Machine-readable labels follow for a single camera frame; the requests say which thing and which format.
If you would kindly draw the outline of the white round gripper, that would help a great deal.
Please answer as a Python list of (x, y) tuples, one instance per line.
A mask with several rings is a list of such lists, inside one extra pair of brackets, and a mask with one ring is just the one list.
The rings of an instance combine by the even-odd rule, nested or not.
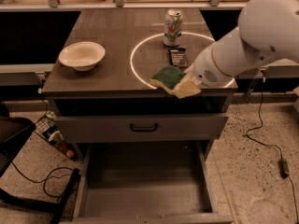
[(232, 77), (224, 74), (215, 62), (213, 45), (202, 50), (194, 63), (184, 70), (187, 75), (173, 89), (174, 95), (179, 99), (197, 95), (202, 91), (200, 82), (194, 75), (188, 74), (190, 72), (193, 72), (204, 86), (210, 88), (225, 88), (234, 81)]

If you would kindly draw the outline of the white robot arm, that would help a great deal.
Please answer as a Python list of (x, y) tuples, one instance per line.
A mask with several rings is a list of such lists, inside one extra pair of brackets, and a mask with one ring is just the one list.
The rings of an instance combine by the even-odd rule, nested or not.
[(235, 76), (280, 59), (299, 61), (299, 1), (250, 0), (234, 30), (199, 53), (174, 94), (226, 87)]

